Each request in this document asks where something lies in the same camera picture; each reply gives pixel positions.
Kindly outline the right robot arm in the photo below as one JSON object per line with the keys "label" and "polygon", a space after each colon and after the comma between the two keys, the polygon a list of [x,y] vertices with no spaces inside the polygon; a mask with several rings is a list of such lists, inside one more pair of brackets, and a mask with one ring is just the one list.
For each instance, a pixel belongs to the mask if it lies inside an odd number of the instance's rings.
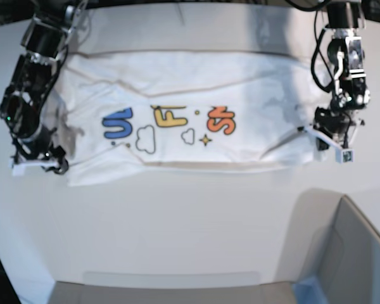
{"label": "right robot arm", "polygon": [[0,104],[15,147],[11,168],[41,167],[63,175],[69,169],[65,150],[53,141],[56,129],[42,121],[42,109],[66,62],[69,43],[87,8],[87,1],[35,1],[34,14],[21,45],[9,86]]}

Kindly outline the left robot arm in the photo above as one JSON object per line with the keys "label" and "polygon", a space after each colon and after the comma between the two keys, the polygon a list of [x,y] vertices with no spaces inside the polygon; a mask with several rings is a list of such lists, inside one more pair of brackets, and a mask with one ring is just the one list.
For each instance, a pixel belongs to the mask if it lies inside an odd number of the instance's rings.
{"label": "left robot arm", "polygon": [[[371,100],[364,70],[362,37],[358,34],[358,29],[365,27],[365,17],[360,1],[324,1],[323,4],[328,24],[315,39],[311,72],[316,84],[331,94],[331,100],[327,107],[315,110],[310,131],[316,137],[318,150],[325,151],[333,146],[345,152],[350,149],[353,139],[349,135],[350,129],[363,124],[354,119],[354,115],[365,109]],[[323,86],[315,74],[315,62],[328,31],[332,33],[327,47],[331,81]]]}

